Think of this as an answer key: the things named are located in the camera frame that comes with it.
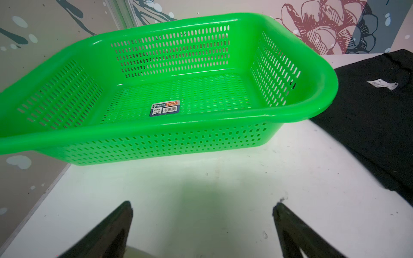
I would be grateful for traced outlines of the black t-shirt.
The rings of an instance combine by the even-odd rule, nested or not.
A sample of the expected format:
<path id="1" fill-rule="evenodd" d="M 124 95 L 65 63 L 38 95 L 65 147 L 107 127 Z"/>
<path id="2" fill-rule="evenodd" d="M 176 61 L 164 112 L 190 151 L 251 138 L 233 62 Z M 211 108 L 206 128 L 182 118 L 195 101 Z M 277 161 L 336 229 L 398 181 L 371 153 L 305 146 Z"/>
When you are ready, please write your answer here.
<path id="1" fill-rule="evenodd" d="M 338 93 L 313 122 L 388 190 L 413 201 L 413 54 L 385 53 L 335 70 Z"/>

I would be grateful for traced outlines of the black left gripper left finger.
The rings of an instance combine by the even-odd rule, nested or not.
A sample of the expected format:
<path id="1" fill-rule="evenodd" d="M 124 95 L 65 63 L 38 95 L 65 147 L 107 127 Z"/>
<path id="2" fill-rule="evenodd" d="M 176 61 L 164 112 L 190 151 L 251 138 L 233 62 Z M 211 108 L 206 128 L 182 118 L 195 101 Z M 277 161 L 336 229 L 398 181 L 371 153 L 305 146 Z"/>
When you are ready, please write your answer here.
<path id="1" fill-rule="evenodd" d="M 122 258 L 133 218 L 129 201 L 123 202 L 61 258 Z"/>

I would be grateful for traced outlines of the green plastic basket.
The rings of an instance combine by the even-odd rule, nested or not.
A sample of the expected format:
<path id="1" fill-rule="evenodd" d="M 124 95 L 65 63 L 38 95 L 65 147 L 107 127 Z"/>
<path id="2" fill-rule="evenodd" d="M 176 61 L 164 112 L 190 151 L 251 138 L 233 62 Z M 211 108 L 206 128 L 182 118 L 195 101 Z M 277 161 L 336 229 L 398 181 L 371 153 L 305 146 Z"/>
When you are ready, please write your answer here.
<path id="1" fill-rule="evenodd" d="M 108 32 L 1 93 L 1 154 L 84 166 L 257 147 L 322 113 L 337 91 L 329 63 L 265 15 Z"/>

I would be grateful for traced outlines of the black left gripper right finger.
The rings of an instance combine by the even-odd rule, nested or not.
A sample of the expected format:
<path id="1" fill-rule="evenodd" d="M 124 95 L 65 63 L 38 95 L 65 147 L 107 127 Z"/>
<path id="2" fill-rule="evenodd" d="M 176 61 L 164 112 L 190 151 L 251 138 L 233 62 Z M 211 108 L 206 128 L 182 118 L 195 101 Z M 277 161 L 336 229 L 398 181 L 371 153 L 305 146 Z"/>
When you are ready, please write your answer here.
<path id="1" fill-rule="evenodd" d="M 325 241 L 286 205 L 278 202 L 273 219 L 283 257 L 343 258 L 344 255 Z"/>

